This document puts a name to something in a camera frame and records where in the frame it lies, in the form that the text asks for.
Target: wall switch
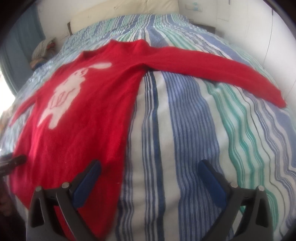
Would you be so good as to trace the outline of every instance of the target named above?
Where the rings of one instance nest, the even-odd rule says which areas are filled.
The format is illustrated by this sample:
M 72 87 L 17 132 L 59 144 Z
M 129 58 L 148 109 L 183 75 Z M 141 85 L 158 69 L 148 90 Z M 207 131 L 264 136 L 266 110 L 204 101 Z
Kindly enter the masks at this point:
M 185 6 L 186 6 L 186 9 L 188 9 L 188 10 L 202 12 L 202 7 L 200 5 L 198 5 L 196 2 L 194 2 L 193 4 L 186 4 Z

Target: white animal print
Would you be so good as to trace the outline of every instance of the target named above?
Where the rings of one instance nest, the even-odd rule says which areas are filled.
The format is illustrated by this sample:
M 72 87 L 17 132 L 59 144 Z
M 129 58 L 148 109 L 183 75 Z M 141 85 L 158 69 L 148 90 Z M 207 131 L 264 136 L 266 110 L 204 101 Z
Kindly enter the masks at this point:
M 106 69 L 111 67 L 111 63 L 98 63 L 90 66 L 90 68 Z M 47 116 L 52 115 L 48 128 L 53 129 L 57 126 L 60 118 L 69 109 L 72 101 L 80 92 L 80 84 L 85 81 L 85 74 L 89 68 L 82 68 L 71 74 L 64 82 L 54 90 L 46 109 L 43 111 L 39 126 Z

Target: bed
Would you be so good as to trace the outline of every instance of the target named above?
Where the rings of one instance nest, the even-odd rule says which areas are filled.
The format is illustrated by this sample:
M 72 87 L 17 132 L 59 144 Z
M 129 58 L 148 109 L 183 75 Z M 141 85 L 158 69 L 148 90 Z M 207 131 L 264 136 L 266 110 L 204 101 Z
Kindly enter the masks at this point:
M 110 39 L 145 39 L 154 47 L 212 53 L 247 64 L 275 84 L 246 52 L 178 13 L 131 14 L 76 31 L 57 56 L 34 72 L 15 105 L 81 51 L 97 49 Z M 14 150 L 29 115 L 30 110 L 7 127 L 0 155 Z M 147 72 L 134 105 L 122 192 L 108 240 L 201 240 L 221 213 L 197 175 L 196 163 L 203 159 L 229 182 L 265 187 L 274 240 L 281 240 L 296 218 L 296 128 L 291 116 L 288 107 L 279 109 L 232 85 Z M 26 219 L 27 210 L 15 200 Z M 239 213 L 229 237 L 240 217 Z

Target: red sweater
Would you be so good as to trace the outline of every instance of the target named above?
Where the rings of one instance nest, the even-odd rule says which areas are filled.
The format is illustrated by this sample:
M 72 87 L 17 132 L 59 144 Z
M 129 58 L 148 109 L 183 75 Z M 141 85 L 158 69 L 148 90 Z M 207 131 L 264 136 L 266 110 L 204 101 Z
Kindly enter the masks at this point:
M 14 151 L 27 155 L 27 163 L 10 176 L 13 193 L 26 207 L 36 186 L 72 181 L 98 159 L 102 174 L 79 212 L 98 238 L 106 236 L 121 190 L 133 105 L 148 69 L 229 83 L 286 106 L 280 91 L 244 64 L 199 51 L 153 48 L 144 40 L 111 40 L 60 67 L 16 111 L 12 123 L 35 104 Z

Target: headboard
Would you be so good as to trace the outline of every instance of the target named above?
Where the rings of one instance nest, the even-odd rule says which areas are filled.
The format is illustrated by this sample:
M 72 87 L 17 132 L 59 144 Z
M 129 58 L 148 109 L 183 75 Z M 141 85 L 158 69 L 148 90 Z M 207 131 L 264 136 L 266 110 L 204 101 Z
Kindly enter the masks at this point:
M 178 0 L 107 0 L 74 16 L 68 23 L 70 33 L 102 20 L 129 14 L 179 13 Z

